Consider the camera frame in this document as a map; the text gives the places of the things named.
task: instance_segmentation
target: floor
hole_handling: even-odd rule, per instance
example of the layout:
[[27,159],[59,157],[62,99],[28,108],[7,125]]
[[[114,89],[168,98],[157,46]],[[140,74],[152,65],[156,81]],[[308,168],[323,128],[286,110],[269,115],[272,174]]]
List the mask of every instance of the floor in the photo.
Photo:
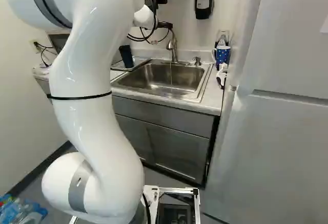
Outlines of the floor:
[[[183,182],[177,181],[165,175],[162,175],[156,171],[150,170],[148,168],[144,168],[145,171],[145,184],[153,185],[153,186],[160,186],[160,187],[176,187],[176,188],[184,188],[188,187],[188,185],[184,184]],[[42,222],[43,224],[68,224],[71,216],[61,212],[53,207],[45,200],[43,194],[41,192],[41,180],[42,175],[37,178],[32,184],[28,186],[21,194],[20,198],[29,199],[39,203],[42,207],[45,207],[49,211],[49,215],[47,218]],[[201,224],[218,224],[219,222],[205,216],[201,215],[200,217]],[[89,222],[79,220],[77,224],[88,224]]]

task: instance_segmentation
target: sink faucet handle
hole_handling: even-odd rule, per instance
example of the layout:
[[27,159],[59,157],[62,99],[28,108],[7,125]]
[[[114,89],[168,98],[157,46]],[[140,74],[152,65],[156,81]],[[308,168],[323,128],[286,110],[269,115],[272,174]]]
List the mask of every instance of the sink faucet handle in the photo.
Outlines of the sink faucet handle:
[[196,66],[200,66],[201,65],[200,57],[199,56],[193,57],[193,61],[195,61],[195,65]]

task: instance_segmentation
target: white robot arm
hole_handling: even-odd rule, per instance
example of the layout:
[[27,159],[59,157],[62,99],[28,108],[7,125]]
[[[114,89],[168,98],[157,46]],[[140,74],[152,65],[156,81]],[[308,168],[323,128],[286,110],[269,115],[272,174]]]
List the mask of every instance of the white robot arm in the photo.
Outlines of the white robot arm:
[[144,186],[139,157],[112,109],[111,60],[136,26],[152,28],[144,0],[8,0],[26,23],[72,28],[49,77],[58,122],[79,153],[57,159],[42,191],[56,208],[94,223],[135,220]]

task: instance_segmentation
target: sink basin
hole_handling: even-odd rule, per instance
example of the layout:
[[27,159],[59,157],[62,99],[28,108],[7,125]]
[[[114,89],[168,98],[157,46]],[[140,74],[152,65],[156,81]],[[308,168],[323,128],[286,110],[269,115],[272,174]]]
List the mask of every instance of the sink basin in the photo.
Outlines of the sink basin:
[[199,67],[189,62],[170,64],[167,60],[153,59],[133,72],[116,79],[113,87],[159,96],[200,101],[199,95],[208,79],[212,64]]

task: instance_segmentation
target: polka dot mug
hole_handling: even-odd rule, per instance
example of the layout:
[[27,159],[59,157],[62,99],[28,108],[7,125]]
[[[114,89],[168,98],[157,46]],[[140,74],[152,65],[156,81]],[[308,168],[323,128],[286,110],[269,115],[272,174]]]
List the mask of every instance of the polka dot mug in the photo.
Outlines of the polka dot mug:
[[212,58],[216,65],[229,63],[230,49],[230,46],[217,46],[212,50]]

